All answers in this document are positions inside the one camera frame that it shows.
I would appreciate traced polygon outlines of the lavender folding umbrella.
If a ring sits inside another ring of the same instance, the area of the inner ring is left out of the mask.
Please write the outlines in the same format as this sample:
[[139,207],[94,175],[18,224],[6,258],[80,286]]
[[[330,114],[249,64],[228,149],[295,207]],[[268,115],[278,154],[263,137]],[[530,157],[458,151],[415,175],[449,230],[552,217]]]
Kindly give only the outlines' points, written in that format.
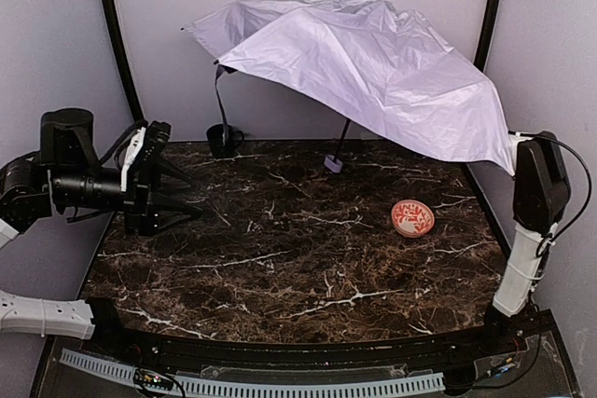
[[442,161],[515,161],[493,82],[416,10],[383,0],[240,0],[187,27],[222,66]]

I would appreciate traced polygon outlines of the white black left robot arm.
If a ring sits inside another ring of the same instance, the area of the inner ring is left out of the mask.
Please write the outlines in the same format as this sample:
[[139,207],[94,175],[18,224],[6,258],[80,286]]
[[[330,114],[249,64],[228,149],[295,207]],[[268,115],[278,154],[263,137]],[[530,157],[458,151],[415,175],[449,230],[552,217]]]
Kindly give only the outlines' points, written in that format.
[[[70,224],[120,213],[125,231],[154,236],[201,217],[202,211],[174,198],[164,176],[193,186],[162,152],[169,142],[166,122],[133,122],[103,156],[93,146],[94,115],[81,108],[47,112],[40,121],[40,147],[1,170],[1,244],[7,246],[36,221],[73,209]],[[75,301],[1,294],[4,333],[68,336],[90,340],[121,326],[109,299]]]

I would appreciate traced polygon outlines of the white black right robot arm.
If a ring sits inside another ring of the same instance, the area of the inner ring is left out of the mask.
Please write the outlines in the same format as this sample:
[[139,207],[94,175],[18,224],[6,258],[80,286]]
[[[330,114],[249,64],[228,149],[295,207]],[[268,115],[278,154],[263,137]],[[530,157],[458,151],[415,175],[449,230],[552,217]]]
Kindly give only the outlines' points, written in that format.
[[[551,248],[587,210],[593,191],[590,169],[583,157],[549,131],[510,131],[515,152],[513,218],[515,237],[505,273],[484,315],[484,337],[497,341],[513,331],[514,321],[531,302],[542,281]],[[562,151],[572,155],[587,178],[580,210],[560,225],[572,196]]]

